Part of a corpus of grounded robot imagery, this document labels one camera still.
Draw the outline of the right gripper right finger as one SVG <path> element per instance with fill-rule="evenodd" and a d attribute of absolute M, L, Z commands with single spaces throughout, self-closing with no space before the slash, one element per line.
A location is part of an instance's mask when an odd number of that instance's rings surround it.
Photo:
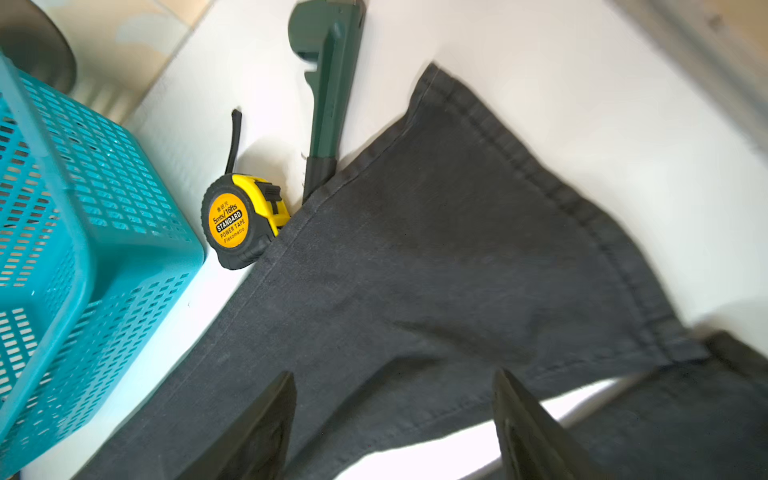
<path fill-rule="evenodd" d="M 507 479 L 609 477 L 505 369 L 494 374 L 493 417 Z"/>

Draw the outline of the teal plastic basket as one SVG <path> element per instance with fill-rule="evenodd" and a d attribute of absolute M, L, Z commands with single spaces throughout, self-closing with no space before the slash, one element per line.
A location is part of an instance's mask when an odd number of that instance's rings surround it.
<path fill-rule="evenodd" d="M 1 475 L 101 408 L 204 262 L 121 125 L 1 62 Z"/>

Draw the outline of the dark grey trousers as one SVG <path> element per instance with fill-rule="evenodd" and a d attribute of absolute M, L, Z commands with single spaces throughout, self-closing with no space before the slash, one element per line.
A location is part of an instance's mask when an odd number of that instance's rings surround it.
<path fill-rule="evenodd" d="M 179 477 L 289 371 L 283 478 L 331 479 L 488 421 L 500 369 L 538 401 L 636 378 L 564 428 L 608 478 L 767 475 L 766 358 L 694 338 L 630 236 L 430 65 L 79 477 Z"/>

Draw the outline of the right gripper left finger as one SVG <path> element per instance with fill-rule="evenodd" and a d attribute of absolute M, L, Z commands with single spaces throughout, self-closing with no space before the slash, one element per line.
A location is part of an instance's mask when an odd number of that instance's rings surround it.
<path fill-rule="evenodd" d="M 294 375 L 284 371 L 179 477 L 282 479 L 296 402 Z"/>

